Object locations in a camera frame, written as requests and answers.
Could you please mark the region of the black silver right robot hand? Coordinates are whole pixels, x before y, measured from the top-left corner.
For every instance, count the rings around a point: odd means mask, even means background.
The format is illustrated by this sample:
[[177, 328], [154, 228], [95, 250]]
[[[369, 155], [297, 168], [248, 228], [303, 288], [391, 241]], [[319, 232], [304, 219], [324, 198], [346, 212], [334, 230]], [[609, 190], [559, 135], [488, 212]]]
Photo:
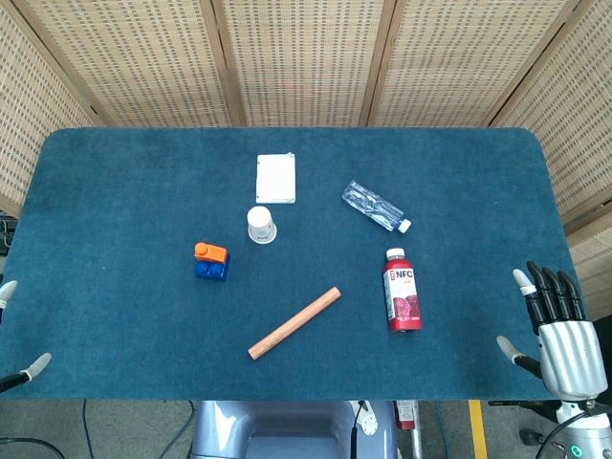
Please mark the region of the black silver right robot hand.
[[608, 388], [594, 323], [584, 312], [579, 289], [565, 272], [529, 261], [527, 272], [513, 270], [536, 337], [539, 358], [520, 352], [499, 336], [496, 343], [512, 364], [541, 379], [557, 400], [595, 400]]

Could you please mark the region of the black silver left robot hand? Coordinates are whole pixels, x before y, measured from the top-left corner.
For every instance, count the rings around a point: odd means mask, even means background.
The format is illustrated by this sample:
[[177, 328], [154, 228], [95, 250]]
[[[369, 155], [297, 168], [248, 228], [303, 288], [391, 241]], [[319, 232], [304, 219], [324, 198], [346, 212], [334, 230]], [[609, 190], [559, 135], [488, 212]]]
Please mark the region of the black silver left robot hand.
[[[4, 313], [4, 311], [6, 310], [9, 301], [14, 295], [17, 285], [18, 282], [16, 280], [12, 280], [1, 286], [1, 313]], [[11, 389], [14, 389], [19, 385], [29, 383], [49, 365], [52, 358], [53, 355], [51, 353], [44, 353], [40, 357], [38, 357], [29, 367], [22, 369], [17, 373], [2, 377], [0, 383], [0, 391], [4, 393]]]

